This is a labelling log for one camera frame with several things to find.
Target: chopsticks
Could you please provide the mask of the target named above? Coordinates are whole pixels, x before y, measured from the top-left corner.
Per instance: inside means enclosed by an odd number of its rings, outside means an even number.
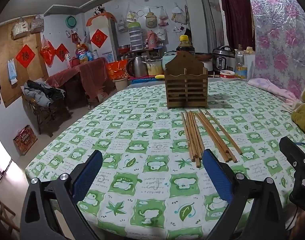
[[[192,111],[185,111],[186,119],[183,113],[181,113],[181,117],[188,142],[190,159],[192,162],[196,163],[197,168],[200,168],[200,159],[202,157],[203,151],[205,150],[205,147],[199,133],[194,113]]]
[[[217,121],[216,118],[214,118],[206,109],[205,109],[206,113],[211,117],[212,120],[214,120],[214,122],[216,123],[216,125],[218,125],[218,127],[220,128],[220,130],[222,130],[222,132],[225,134],[225,136],[227,137],[227,139],[231,142],[231,144],[235,147],[235,149],[237,150],[237,152],[242,155],[242,151],[240,150],[240,148],[238,147],[238,145],[235,143],[235,141],[231,138],[231,136],[229,135],[229,133],[227,133],[227,131],[220,125],[220,123]]]
[[[199,113],[197,113],[196,115],[197,115],[198,119],[200,120],[200,122],[203,124],[204,128],[208,132],[211,139],[213,140],[214,144],[218,148],[223,160],[225,162],[229,162],[230,160],[232,160],[234,163],[236,163],[237,162],[236,157],[231,152],[231,150],[227,147],[227,145],[225,144],[223,139],[219,136],[219,134],[217,133],[217,131],[215,130],[215,128],[213,127],[211,122],[204,115],[204,113],[201,110],[199,110]]]

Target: green and white tablecloth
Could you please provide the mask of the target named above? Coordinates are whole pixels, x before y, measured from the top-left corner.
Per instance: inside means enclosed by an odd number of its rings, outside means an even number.
[[[294,169],[279,151],[281,137],[305,142],[282,101],[245,82],[209,83],[210,113],[244,152],[229,165],[250,179],[272,177],[285,205]],[[78,203],[93,226],[137,239],[205,237],[227,205],[204,168],[191,163],[182,109],[167,109],[165,86],[123,90],[67,128],[27,166],[41,181],[70,173],[97,149],[103,166],[85,199]],[[213,141],[197,121],[205,148]],[[247,203],[239,226],[250,211]]]

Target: pressure cooker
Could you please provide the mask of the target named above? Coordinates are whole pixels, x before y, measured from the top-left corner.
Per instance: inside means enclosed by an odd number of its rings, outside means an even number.
[[[234,70],[235,50],[230,46],[221,46],[213,50],[212,63],[215,71]]]

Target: stacked food container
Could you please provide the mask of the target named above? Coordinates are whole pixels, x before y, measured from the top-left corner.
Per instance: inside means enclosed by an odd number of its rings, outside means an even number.
[[[143,39],[139,22],[128,24],[129,37],[131,40],[131,51],[143,49]]]

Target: rice cooker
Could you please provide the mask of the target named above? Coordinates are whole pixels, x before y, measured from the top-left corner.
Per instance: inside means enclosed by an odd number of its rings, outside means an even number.
[[[221,46],[213,50],[212,63],[215,71],[233,70],[235,60],[235,50],[230,46]]]
[[[177,56],[176,51],[169,51],[165,52],[163,58],[162,58],[162,68],[165,71],[166,70],[166,64],[170,61],[172,61]]]

